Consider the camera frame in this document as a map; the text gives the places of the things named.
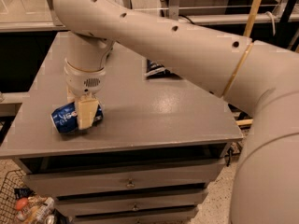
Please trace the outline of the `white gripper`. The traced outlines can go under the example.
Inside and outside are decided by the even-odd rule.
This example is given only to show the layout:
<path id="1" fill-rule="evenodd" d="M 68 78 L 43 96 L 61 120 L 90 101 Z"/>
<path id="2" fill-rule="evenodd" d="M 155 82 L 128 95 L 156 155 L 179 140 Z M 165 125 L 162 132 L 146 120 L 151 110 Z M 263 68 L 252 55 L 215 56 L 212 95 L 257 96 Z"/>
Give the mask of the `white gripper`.
<path id="1" fill-rule="evenodd" d="M 76 96 L 81 96 L 76 100 L 78 128 L 80 130 L 88 129 L 93 125 L 99 106 L 99 101 L 93 94 L 102 89 L 106 78 L 106 68 L 100 66 L 96 70 L 86 70 L 65 61 L 64 74 L 67 84 L 67 102 L 73 103 Z"/>

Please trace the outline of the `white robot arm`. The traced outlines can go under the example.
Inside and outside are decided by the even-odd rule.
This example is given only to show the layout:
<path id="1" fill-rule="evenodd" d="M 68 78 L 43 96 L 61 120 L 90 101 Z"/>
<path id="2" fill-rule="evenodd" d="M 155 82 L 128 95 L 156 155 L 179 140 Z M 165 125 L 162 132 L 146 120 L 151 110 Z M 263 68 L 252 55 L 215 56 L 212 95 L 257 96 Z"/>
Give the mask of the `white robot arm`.
<path id="1" fill-rule="evenodd" d="M 230 224 L 299 224 L 299 54 L 113 0 L 53 6 L 70 31 L 116 41 L 252 116 Z"/>

